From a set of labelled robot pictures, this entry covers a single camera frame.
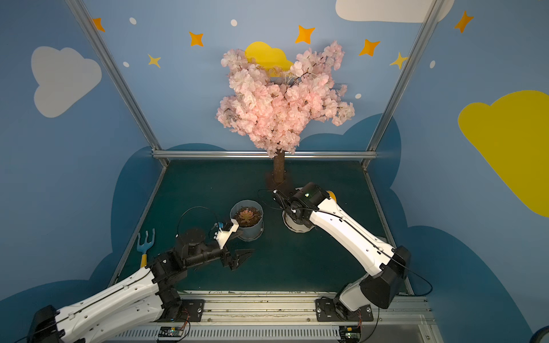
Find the white saucer under white pot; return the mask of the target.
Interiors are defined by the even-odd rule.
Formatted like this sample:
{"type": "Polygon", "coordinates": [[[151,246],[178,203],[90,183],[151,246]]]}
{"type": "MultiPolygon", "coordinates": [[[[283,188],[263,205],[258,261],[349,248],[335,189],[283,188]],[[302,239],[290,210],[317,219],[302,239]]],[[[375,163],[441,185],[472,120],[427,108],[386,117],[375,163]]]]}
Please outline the white saucer under white pot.
{"type": "Polygon", "coordinates": [[[283,222],[285,226],[292,232],[298,233],[298,234],[304,234],[307,232],[310,232],[314,226],[307,226],[305,224],[297,224],[294,222],[290,216],[287,214],[286,211],[282,212],[283,222]]]}

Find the pink succulent in blue pot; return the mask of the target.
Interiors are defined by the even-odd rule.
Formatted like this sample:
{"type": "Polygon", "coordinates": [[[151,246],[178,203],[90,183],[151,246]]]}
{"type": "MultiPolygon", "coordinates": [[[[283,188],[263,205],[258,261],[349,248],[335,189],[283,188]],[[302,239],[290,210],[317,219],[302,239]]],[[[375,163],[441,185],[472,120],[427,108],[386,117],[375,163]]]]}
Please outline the pink succulent in blue pot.
{"type": "Polygon", "coordinates": [[[260,210],[255,207],[243,207],[235,215],[240,227],[253,227],[260,222],[261,218],[260,210]]]}

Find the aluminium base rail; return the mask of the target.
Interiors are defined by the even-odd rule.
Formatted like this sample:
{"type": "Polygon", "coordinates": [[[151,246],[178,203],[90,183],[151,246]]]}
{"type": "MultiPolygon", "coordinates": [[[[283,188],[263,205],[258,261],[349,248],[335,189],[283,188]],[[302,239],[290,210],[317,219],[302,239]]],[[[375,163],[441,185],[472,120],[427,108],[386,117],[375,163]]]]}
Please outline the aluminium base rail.
{"type": "Polygon", "coordinates": [[[183,291],[204,300],[200,322],[151,322],[112,342],[442,342],[424,297],[396,297],[372,308],[373,321],[319,322],[315,301],[333,292],[183,291]]]}

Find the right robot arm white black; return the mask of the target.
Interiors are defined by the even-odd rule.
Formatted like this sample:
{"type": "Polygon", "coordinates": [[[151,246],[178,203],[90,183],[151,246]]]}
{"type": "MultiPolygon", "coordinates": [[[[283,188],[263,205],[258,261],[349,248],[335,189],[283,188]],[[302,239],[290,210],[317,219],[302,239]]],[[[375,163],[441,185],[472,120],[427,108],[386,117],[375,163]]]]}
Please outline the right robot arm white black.
{"type": "Polygon", "coordinates": [[[274,201],[297,226],[318,227],[338,241],[356,258],[365,276],[348,284],[337,295],[337,303],[350,312],[370,303],[388,309],[408,274],[412,254],[403,247],[382,241],[349,216],[333,195],[310,182],[304,187],[273,191],[274,201]]]}

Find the blue yellow garden hand rake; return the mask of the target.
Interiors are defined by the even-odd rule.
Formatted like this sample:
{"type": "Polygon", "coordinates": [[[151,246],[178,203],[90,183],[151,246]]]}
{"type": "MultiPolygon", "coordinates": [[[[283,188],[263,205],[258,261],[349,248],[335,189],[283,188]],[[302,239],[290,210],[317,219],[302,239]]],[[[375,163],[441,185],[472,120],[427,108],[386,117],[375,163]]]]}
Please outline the blue yellow garden hand rake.
{"type": "Polygon", "coordinates": [[[156,237],[156,229],[152,230],[152,238],[151,239],[149,239],[149,232],[146,231],[145,232],[145,238],[144,238],[143,242],[142,242],[142,239],[141,239],[141,234],[139,233],[137,235],[137,243],[136,243],[137,251],[142,254],[141,262],[140,262],[140,267],[141,268],[147,266],[147,253],[152,248],[152,246],[154,245],[155,237],[156,237]]]}

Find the artificial pink blossom tree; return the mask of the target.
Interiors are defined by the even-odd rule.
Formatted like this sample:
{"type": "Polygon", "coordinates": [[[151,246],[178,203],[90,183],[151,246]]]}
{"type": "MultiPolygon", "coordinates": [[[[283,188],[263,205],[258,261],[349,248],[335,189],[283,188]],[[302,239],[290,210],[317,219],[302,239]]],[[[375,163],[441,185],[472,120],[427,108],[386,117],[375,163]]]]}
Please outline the artificial pink blossom tree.
{"type": "Polygon", "coordinates": [[[343,99],[346,85],[337,86],[333,79],[344,55],[334,41],[322,52],[297,55],[283,70],[266,69],[240,49],[224,54],[221,65],[229,70],[234,94],[221,100],[216,118],[223,127],[249,137],[273,160],[270,187],[286,180],[285,155],[295,153],[311,121],[330,121],[339,127],[354,117],[353,104],[343,99]]]}

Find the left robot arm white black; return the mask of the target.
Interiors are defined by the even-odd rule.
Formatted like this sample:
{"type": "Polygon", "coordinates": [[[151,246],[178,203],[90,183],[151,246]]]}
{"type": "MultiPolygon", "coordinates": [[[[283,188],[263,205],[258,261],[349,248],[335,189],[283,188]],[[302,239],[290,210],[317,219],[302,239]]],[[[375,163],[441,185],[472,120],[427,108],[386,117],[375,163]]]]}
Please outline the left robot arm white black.
{"type": "Polygon", "coordinates": [[[126,279],[59,310],[48,305],[37,311],[24,341],[105,342],[148,322],[178,319],[183,304],[175,287],[189,270],[217,260],[235,270],[252,256],[252,250],[228,250],[234,234],[237,225],[213,240],[200,229],[177,234],[171,250],[126,279]]]}

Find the left aluminium frame post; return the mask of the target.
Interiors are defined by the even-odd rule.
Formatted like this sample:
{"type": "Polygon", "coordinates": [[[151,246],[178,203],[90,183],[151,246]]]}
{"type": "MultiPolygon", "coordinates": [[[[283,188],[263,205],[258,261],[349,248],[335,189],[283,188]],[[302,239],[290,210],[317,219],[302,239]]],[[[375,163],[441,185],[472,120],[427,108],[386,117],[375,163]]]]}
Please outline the left aluminium frame post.
{"type": "Polygon", "coordinates": [[[126,104],[128,110],[130,110],[137,126],[140,128],[144,138],[150,145],[152,152],[162,150],[159,140],[155,136],[152,127],[148,123],[128,84],[124,80],[120,68],[117,66],[107,44],[101,37],[101,31],[95,26],[84,2],[80,0],[67,0],[65,3],[90,42],[96,55],[99,57],[123,102],[126,104]]]}

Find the white round plant pot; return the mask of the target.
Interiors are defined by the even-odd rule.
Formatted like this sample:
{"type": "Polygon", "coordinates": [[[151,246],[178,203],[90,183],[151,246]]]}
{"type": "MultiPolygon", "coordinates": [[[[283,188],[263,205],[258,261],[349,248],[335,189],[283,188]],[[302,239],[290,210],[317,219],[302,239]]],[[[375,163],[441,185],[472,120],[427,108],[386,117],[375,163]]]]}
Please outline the white round plant pot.
{"type": "Polygon", "coordinates": [[[306,233],[315,227],[311,221],[311,215],[317,210],[314,200],[315,186],[313,183],[280,194],[280,204],[284,210],[284,221],[291,231],[306,233]]]}

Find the blue-grey faceted plant pot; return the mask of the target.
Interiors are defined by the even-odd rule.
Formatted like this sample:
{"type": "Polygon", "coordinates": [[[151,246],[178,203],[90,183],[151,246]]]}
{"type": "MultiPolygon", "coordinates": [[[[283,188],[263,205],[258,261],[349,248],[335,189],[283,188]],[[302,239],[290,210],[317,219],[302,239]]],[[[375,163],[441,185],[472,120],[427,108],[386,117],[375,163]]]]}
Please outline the blue-grey faceted plant pot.
{"type": "Polygon", "coordinates": [[[242,200],[230,211],[230,217],[239,225],[237,237],[245,242],[257,240],[264,231],[264,212],[261,205],[252,200],[242,200]]]}

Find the aluminium frame back bar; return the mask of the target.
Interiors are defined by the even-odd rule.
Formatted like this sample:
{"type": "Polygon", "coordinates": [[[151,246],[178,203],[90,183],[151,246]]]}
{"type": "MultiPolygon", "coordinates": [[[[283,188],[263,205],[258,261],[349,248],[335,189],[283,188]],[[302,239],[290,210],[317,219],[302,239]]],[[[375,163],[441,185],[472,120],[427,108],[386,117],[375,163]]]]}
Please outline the aluminium frame back bar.
{"type": "MultiPolygon", "coordinates": [[[[153,150],[156,159],[269,159],[264,151],[182,151],[153,150]]],[[[374,151],[297,151],[286,154],[288,159],[337,159],[372,160],[377,157],[374,151]]]]}

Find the yellow plastic watering can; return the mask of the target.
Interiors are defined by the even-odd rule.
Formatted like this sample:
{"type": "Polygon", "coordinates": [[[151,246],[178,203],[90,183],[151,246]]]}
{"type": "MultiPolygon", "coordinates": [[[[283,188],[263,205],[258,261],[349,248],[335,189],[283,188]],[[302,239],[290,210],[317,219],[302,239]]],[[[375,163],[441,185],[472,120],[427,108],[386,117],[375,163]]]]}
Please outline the yellow plastic watering can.
{"type": "Polygon", "coordinates": [[[332,192],[332,191],[327,191],[327,193],[330,195],[330,198],[336,202],[337,201],[337,197],[336,195],[332,192]]]}

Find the right aluminium frame post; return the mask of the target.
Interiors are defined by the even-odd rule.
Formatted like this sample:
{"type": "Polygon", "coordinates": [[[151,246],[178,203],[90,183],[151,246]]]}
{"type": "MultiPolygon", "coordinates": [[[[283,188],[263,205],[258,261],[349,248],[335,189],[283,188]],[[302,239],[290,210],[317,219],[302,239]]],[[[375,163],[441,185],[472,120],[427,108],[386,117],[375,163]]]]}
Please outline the right aluminium frame post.
{"type": "Polygon", "coordinates": [[[412,79],[416,67],[418,66],[422,55],[428,46],[430,38],[432,37],[438,23],[443,18],[443,12],[447,8],[451,9],[453,1],[436,0],[432,1],[428,7],[426,16],[423,23],[420,26],[417,37],[412,45],[408,60],[405,62],[404,67],[401,69],[393,92],[389,98],[387,106],[377,123],[377,126],[373,132],[373,135],[369,141],[366,152],[368,157],[365,157],[361,161],[363,171],[367,171],[367,168],[372,160],[377,157],[377,148],[379,147],[383,136],[393,118],[400,100],[402,99],[405,90],[412,79]]]}

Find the aluminium frame post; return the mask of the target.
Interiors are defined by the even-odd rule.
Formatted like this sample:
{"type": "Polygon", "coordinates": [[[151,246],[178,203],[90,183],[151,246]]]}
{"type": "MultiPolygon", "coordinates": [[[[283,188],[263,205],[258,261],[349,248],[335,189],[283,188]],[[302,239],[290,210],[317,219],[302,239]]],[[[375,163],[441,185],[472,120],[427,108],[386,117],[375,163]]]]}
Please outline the aluminium frame post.
{"type": "Polygon", "coordinates": [[[152,152],[162,150],[159,140],[155,136],[152,127],[148,123],[128,84],[124,80],[120,68],[117,66],[107,44],[101,37],[101,31],[95,26],[84,2],[80,0],[67,0],[65,3],[90,42],[96,55],[99,57],[123,102],[126,104],[128,110],[130,110],[137,126],[140,128],[144,138],[150,145],[152,152]]]}
{"type": "Polygon", "coordinates": [[[443,12],[447,8],[451,9],[453,1],[436,0],[432,1],[428,7],[426,16],[423,23],[420,26],[417,37],[412,45],[408,60],[405,62],[404,67],[401,69],[393,92],[389,98],[387,106],[377,123],[377,126],[373,132],[373,135],[369,141],[366,152],[368,157],[365,157],[361,161],[363,171],[367,171],[367,168],[372,160],[377,157],[377,148],[379,147],[383,136],[393,118],[400,100],[402,99],[405,90],[412,79],[416,67],[418,66],[422,55],[428,46],[430,38],[432,37],[438,23],[443,18],[443,12]]]}

